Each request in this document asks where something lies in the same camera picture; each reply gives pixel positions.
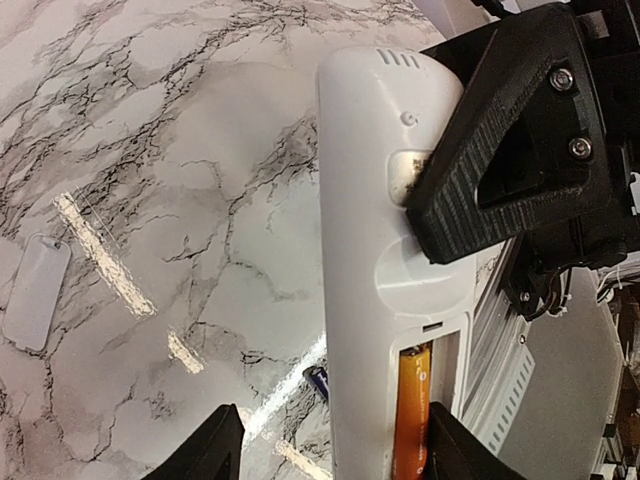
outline ventilation slot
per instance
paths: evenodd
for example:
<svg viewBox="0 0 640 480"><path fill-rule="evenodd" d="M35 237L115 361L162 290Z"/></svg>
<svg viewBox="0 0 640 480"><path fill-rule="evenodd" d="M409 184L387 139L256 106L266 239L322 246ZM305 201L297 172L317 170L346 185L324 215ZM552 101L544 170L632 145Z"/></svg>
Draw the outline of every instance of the ventilation slot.
<svg viewBox="0 0 640 480"><path fill-rule="evenodd" d="M391 62L389 61L389 57L387 56L387 54L386 54L386 53L384 53L384 52L383 52L382 50L380 50L379 48L378 48L378 49L376 49L376 51L378 52L378 55L380 55L380 58L382 58L382 61L383 61L384 63L386 63L387 65L389 65L389 63L391 63Z"/></svg>
<svg viewBox="0 0 640 480"><path fill-rule="evenodd" d="M393 50L387 50L387 52L389 52L389 55L391 55L391 58L393 58L393 61L396 62L396 65L400 65L400 59L398 58L398 55L396 54L396 52L394 52Z"/></svg>
<svg viewBox="0 0 640 480"><path fill-rule="evenodd" d="M401 54L400 54L400 57L402 57L402 60L404 61L404 64L405 64L407 67L410 67L410 66L411 66L411 64L409 63L409 59L407 58L407 56L406 56L404 53L401 53Z"/></svg>
<svg viewBox="0 0 640 480"><path fill-rule="evenodd" d="M382 61L386 65L396 64L399 67L420 68L418 60L413 55L407 55L406 53L398 53L391 49L382 50L376 48L376 52L382 58Z"/></svg>
<svg viewBox="0 0 640 480"><path fill-rule="evenodd" d="M504 372L504 380L496 393L496 408L478 431L479 440L494 455L500 453L535 370L535 362L526 345L518 345L518 349L515 362Z"/></svg>

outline white tag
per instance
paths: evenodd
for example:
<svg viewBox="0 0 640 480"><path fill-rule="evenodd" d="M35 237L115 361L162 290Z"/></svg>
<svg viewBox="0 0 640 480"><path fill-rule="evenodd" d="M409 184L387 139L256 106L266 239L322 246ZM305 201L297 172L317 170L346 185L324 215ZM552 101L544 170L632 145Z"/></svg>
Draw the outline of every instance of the white tag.
<svg viewBox="0 0 640 480"><path fill-rule="evenodd" d="M45 235L33 235L22 255L2 324L20 350L40 351L47 343L71 249Z"/></svg>

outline textured plastic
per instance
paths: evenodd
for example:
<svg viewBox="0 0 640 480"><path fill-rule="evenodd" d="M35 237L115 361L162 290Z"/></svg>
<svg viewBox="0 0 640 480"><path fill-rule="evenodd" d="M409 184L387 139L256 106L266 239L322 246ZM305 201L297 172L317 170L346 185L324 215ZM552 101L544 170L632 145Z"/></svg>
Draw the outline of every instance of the textured plastic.
<svg viewBox="0 0 640 480"><path fill-rule="evenodd" d="M34 235L22 255L2 324L6 338L21 350L47 343L71 249L55 238Z"/></svg>
<svg viewBox="0 0 640 480"><path fill-rule="evenodd" d="M430 259L449 263L606 205L611 182L603 125L580 25L568 7L546 5L514 15L429 53L466 85L406 203L410 224ZM567 95L556 95L549 86L548 75L558 66L570 68L576 78ZM481 205L481 181L523 116L543 175L526 191ZM569 155L567 142L578 134L593 143L591 161L579 163ZM508 166L509 160L507 155L503 163Z"/></svg>
<svg viewBox="0 0 640 480"><path fill-rule="evenodd" d="M489 452L447 409L431 404L425 479L525 480Z"/></svg>
<svg viewBox="0 0 640 480"><path fill-rule="evenodd" d="M221 405L143 480L238 480L244 427L235 405Z"/></svg>
<svg viewBox="0 0 640 480"><path fill-rule="evenodd" d="M432 398L454 415L464 400L475 255L432 264L399 206L462 85L431 58L358 47L328 58L317 88L334 478L387 480L400 350L433 341Z"/></svg>

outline battery compartment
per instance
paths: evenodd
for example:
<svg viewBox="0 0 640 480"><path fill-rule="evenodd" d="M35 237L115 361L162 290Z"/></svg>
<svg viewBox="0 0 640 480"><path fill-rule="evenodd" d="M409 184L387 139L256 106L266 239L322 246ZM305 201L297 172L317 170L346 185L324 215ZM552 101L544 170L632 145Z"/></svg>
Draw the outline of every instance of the battery compartment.
<svg viewBox="0 0 640 480"><path fill-rule="evenodd" d="M458 415L460 399L456 377L460 353L460 332L432 340L431 346L431 402L442 403L451 413Z"/></svg>

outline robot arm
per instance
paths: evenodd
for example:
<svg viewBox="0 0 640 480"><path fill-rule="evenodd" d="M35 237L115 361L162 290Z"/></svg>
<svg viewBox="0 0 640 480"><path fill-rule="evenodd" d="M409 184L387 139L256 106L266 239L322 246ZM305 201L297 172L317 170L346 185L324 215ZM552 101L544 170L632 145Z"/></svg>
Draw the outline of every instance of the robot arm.
<svg viewBox="0 0 640 480"><path fill-rule="evenodd" d="M320 67L337 480L394 476L405 349L429 345L430 401L461 415L478 251L517 237L504 290L533 320L559 311L567 269L640 249L638 18L626 1L545 5L423 54L351 48Z"/></svg>

